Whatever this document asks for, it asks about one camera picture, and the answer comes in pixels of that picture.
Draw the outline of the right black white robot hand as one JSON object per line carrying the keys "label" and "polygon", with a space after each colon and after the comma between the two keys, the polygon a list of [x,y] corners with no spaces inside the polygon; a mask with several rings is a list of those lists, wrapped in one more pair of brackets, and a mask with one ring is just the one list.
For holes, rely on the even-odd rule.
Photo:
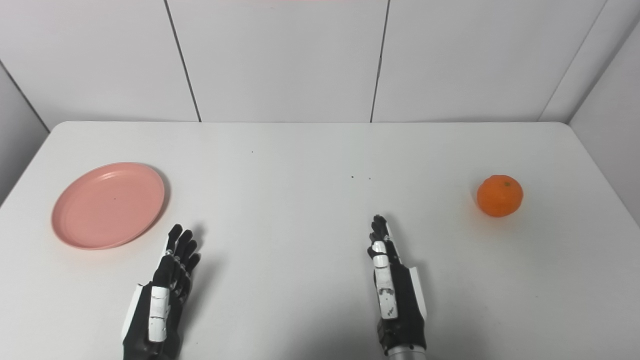
{"label": "right black white robot hand", "polygon": [[389,360],[426,359],[426,305],[418,269],[406,267],[387,220],[374,215],[366,249],[374,267],[378,342]]}

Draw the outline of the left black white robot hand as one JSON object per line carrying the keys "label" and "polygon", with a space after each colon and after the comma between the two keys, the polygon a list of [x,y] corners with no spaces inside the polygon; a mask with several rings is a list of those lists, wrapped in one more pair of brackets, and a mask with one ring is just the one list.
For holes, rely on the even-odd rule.
{"label": "left black white robot hand", "polygon": [[192,230],[175,224],[153,278],[138,284],[122,330],[124,360],[176,360],[179,324],[192,291],[192,274],[201,261]]}

